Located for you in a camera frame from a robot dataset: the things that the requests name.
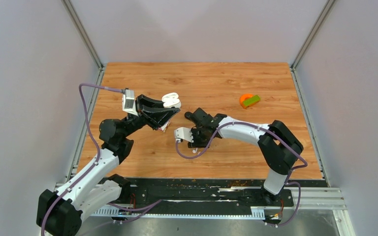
orange toy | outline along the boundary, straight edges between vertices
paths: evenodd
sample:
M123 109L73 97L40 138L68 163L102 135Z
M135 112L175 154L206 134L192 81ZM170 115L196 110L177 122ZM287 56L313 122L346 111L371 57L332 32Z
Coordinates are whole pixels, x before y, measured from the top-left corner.
M240 97L240 105L244 109L247 109L247 107L251 107L259 101L260 97L258 95L253 95L251 93L246 93Z

floor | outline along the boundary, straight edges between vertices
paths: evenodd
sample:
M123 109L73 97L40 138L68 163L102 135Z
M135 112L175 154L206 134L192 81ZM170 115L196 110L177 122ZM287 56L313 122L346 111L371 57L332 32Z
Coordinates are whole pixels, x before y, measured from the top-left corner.
M309 166L295 171L292 178L321 179L321 172L306 127L302 109L287 63L109 63L102 85L117 89L130 88L135 95L144 94L160 100L177 92L182 102L165 133L149 127L129 136L134 147L129 157L111 174L124 177L168 178L266 178L268 166L258 147L237 140L214 139L209 150L193 160L181 158L175 150L173 130L193 127L184 118L186 111L198 107L214 116L227 114L235 119L271 123L284 122L304 146L302 156ZM243 109L239 97L257 94L261 101ZM91 120L91 130L98 137L99 123L107 118L122 119L122 95L101 90ZM180 151L193 155L186 144ZM96 154L87 137L79 170Z
M283 211L283 216L290 217L292 210ZM300 210L294 220L286 226L272 228L259 220L223 220L223 219L161 219L140 218L131 223L109 224L97 228L105 222L112 222L109 217L90 217L82 225L78 235L89 232L88 236L286 236L318 235L339 236L335 217L331 210Z

wood grain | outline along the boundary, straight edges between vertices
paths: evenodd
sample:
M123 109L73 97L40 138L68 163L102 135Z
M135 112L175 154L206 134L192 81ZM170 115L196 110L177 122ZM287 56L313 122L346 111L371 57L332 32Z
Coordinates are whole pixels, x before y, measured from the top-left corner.
M258 147L237 140L214 139L211 148L194 160L181 158L175 151L173 130L193 124L186 111L201 107L214 116L224 113L235 119L271 123L283 121L305 147L302 156L309 166L293 173L293 178L321 179L321 173L302 114L287 63L109 63L103 86L135 91L153 99L177 92L181 111L165 133L144 127L129 136L134 147L129 157L109 175L124 177L174 178L266 178L268 166ZM243 109L239 97L258 94L261 101ZM97 138L99 123L107 118L123 118L121 94L101 90L94 109L91 130ZM181 152L193 155L186 144ZM89 137L83 147L79 169L96 154Z

white bracket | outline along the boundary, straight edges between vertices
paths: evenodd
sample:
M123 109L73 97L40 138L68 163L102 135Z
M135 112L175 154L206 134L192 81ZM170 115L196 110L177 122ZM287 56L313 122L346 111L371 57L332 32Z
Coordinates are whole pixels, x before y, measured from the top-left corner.
M126 89L125 93L123 94L123 111L133 114L135 116L138 115L137 109L135 107L135 97L134 97L134 91Z
M189 128L180 127L175 129L175 139L177 142L181 142L182 139L190 143L193 143L193 135Z
M107 180L100 187L93 189L79 205L79 210L83 212L80 216L82 222L106 203L118 199L120 194L121 187L112 180Z

white object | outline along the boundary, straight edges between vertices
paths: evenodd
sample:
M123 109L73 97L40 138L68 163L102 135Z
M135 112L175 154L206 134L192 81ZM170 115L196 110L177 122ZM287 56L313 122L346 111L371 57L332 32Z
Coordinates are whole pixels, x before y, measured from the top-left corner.
M161 98L161 101L163 102L163 107L170 108L170 107L176 107L180 108L182 106L179 95L175 92L171 92L166 94Z
M102 149L100 152L98 162L96 162L95 156L77 175L57 189L59 193L69 189L70 185L82 176L93 163L97 164L63 197L64 200L71 199L71 204L76 210L83 211L82 221L106 203L119 198L121 193L121 188L114 181L106 181L99 188L94 189L103 177L120 164L118 157L114 156L110 150Z
M125 94L123 94L123 111L137 116L138 113L134 99L134 91L127 89Z
M83 211L80 216L82 222L106 203L117 199L120 194L121 187L112 180L107 180L99 188L93 189L79 205L79 210Z
M274 170L270 169L267 178L264 181L263 188L271 194L276 195L284 186L287 175L281 175Z
M241 120L234 119L232 117L225 117L221 120L219 123L219 126L229 123L229 122L237 122ZM269 129L269 124L256 124L256 123L250 123L253 125L256 125L261 128ZM226 127L223 127L218 131L220 136L225 139L236 139L240 140L249 144L253 144L255 146L258 146L258 139L261 135L265 134L264 131L255 129L253 127L247 126L247 125L227 125Z
M189 128L180 127L175 129L175 140L180 143L182 139L193 143L193 135Z

